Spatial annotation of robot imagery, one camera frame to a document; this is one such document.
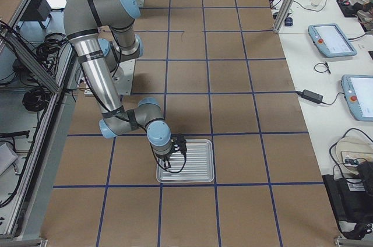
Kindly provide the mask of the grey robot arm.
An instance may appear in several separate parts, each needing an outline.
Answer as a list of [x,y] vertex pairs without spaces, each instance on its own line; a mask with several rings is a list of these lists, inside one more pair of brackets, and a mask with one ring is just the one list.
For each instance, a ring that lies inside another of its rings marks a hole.
[[142,40],[133,31],[139,16],[136,0],[67,0],[64,29],[101,109],[103,136],[112,138],[142,128],[154,158],[162,160],[161,169],[168,171],[173,153],[187,154],[184,137],[171,134],[152,97],[141,100],[133,110],[125,110],[112,78],[121,62],[143,55]]

